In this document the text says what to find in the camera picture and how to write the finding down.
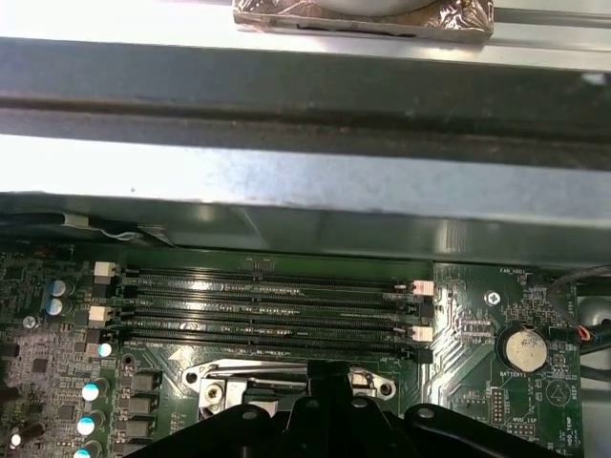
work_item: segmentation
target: green circuit board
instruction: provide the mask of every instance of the green circuit board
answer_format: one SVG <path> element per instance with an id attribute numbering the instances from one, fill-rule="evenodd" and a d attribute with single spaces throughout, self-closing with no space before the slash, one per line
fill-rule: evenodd
<path id="1" fill-rule="evenodd" d="M 100 264 L 112 274 L 96 275 Z M 54 281 L 70 290 L 60 313 L 50 309 Z M 434 291 L 402 289 L 414 281 Z M 21 394 L 2 405 L 2 449 L 15 427 L 39 422 L 45 433 L 11 456 L 68 458 L 96 442 L 100 456 L 118 458 L 201 420 L 189 367 L 325 359 L 392 380 L 396 393 L 377 401 L 398 415 L 432 402 L 579 457 L 579 349 L 547 340 L 532 372 L 499 354 L 510 331 L 564 327 L 545 284 L 545 273 L 514 267 L 5 242 L 0 363 Z M 498 303 L 486 302 L 491 292 Z M 575 291 L 564 299 L 572 306 Z M 112 317 L 99 322 L 93 309 Z M 415 340 L 416 327 L 431 328 L 432 341 Z M 112 348 L 103 357 L 102 342 Z M 100 378 L 107 392 L 85 401 L 83 386 Z M 84 437 L 77 423 L 91 411 L 104 422 Z"/>

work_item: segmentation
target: metal bracket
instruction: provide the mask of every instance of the metal bracket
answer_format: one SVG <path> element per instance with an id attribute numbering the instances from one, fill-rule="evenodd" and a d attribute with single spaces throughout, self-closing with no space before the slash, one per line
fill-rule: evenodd
<path id="1" fill-rule="evenodd" d="M 256 360 L 216 360 L 186 369 L 182 380 L 200 394 L 200 414 L 215 415 L 244 402 L 246 390 L 255 385 L 271 392 L 306 393 L 307 365 Z M 353 396 L 368 396 L 383 401 L 397 391 L 393 380 L 374 374 L 363 367 L 351 367 L 348 373 Z M 278 410 L 278 401 L 262 397 L 249 404 L 265 409 L 270 416 Z"/>

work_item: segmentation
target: screw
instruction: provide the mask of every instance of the screw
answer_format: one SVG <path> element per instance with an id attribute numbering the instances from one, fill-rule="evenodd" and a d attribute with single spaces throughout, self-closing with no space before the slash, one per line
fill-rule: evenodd
<path id="1" fill-rule="evenodd" d="M 488 291 L 484 294 L 484 302 L 490 306 L 499 305 L 500 304 L 500 294 L 496 291 Z"/>
<path id="2" fill-rule="evenodd" d="M 216 404 L 222 398 L 222 388 L 216 384 L 212 384 L 206 388 L 203 396 L 209 403 Z"/>
<path id="3" fill-rule="evenodd" d="M 435 416 L 435 412 L 427 407 L 419 408 L 417 413 L 420 418 L 432 418 Z"/>
<path id="4" fill-rule="evenodd" d="M 35 329 L 38 326 L 38 321 L 33 316 L 27 316 L 23 319 L 23 327 L 26 329 Z"/>
<path id="5" fill-rule="evenodd" d="M 357 408 L 367 407 L 367 401 L 363 398 L 356 398 L 352 400 L 352 405 Z"/>
<path id="6" fill-rule="evenodd" d="M 382 396 L 389 396 L 392 393 L 392 387 L 389 384 L 383 384 L 380 386 L 380 393 Z"/>

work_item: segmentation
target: motherboard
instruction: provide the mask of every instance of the motherboard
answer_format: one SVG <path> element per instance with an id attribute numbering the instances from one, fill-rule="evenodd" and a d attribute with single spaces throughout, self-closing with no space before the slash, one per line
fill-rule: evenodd
<path id="1" fill-rule="evenodd" d="M 435 403 L 582 456 L 579 348 L 536 269 L 0 243 L 0 456 L 127 456 L 236 404 L 270 415 L 306 362 L 399 416 Z M 561 298 L 573 310 L 575 291 Z"/>

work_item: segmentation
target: capacitor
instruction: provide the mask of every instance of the capacitor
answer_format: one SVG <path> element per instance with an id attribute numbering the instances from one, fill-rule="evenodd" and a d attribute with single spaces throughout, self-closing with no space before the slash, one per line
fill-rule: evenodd
<path id="1" fill-rule="evenodd" d="M 100 346 L 97 348 L 97 354 L 100 358 L 108 358 L 113 354 L 114 351 L 115 349 L 109 343 L 101 343 Z"/>
<path id="2" fill-rule="evenodd" d="M 19 388 L 15 386 L 5 386 L 4 388 L 0 388 L 0 405 L 4 403 L 9 403 L 10 401 L 14 401 L 19 399 Z"/>
<path id="3" fill-rule="evenodd" d="M 41 423 L 34 423 L 14 432 L 11 436 L 11 446 L 14 448 L 22 447 L 28 442 L 38 439 L 44 433 L 45 427 Z"/>
<path id="4" fill-rule="evenodd" d="M 99 458 L 102 454 L 102 446 L 98 441 L 89 441 L 76 451 L 74 458 Z"/>
<path id="5" fill-rule="evenodd" d="M 74 292 L 74 283 L 68 280 L 55 280 L 49 284 L 48 290 L 54 298 L 70 296 Z"/>
<path id="6" fill-rule="evenodd" d="M 78 421 L 76 430 L 82 436 L 89 436 L 97 428 L 102 427 L 105 421 L 106 415 L 103 412 L 92 410 Z"/>
<path id="7" fill-rule="evenodd" d="M 73 310 L 73 306 L 67 299 L 52 298 L 45 305 L 45 310 L 52 317 L 68 315 Z"/>
<path id="8" fill-rule="evenodd" d="M 83 399 L 88 402 L 95 401 L 97 398 L 100 398 L 106 395 L 108 391 L 108 381 L 106 379 L 95 379 L 93 382 L 89 382 L 83 386 L 81 394 Z"/>

